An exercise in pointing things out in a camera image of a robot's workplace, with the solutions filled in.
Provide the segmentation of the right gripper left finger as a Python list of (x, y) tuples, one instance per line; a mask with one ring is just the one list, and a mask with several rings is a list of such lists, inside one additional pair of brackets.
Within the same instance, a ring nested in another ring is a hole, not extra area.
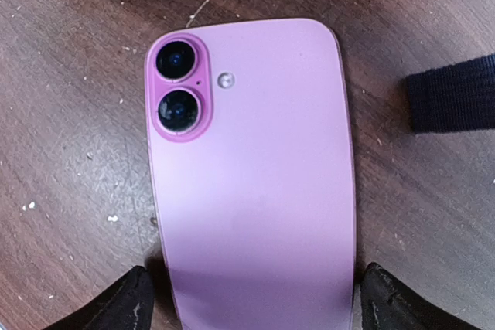
[(134, 266), (92, 301), (46, 330), (149, 330), (153, 308), (152, 276), (143, 266)]

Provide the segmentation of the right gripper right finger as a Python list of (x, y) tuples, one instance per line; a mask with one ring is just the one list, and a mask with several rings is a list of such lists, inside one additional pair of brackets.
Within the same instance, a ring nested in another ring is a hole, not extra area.
[(368, 264), (360, 283), (363, 330), (478, 328), (426, 301), (380, 264)]

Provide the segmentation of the navy blue backpack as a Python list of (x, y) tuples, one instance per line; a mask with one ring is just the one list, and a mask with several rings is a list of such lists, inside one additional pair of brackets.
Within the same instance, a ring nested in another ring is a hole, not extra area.
[(494, 129), (494, 55), (405, 78), (415, 133)]

